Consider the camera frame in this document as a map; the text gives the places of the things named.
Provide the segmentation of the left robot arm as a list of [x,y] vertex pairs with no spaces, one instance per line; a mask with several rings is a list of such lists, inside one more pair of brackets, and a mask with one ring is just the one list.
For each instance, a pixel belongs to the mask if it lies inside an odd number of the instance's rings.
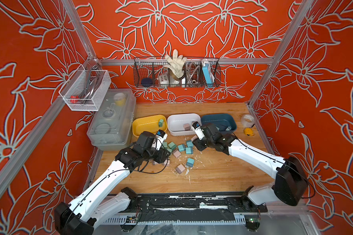
[[91,235],[112,216],[125,211],[137,194],[122,189],[108,201],[104,199],[132,172],[143,173],[143,162],[159,164],[168,160],[170,152],[163,146],[168,135],[144,131],[135,143],[121,149],[106,171],[84,192],[69,203],[61,202],[54,211],[55,230],[61,235]]

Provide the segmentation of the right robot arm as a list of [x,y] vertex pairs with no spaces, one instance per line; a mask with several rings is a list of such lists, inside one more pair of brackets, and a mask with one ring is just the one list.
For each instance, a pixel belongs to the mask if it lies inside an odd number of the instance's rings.
[[245,209],[269,202],[280,201],[297,206],[309,186],[309,181],[299,160],[293,156],[283,158],[255,148],[234,134],[222,134],[212,123],[192,124],[197,138],[193,145],[203,151],[212,148],[217,152],[241,159],[269,175],[274,182],[263,186],[250,186],[241,200]]

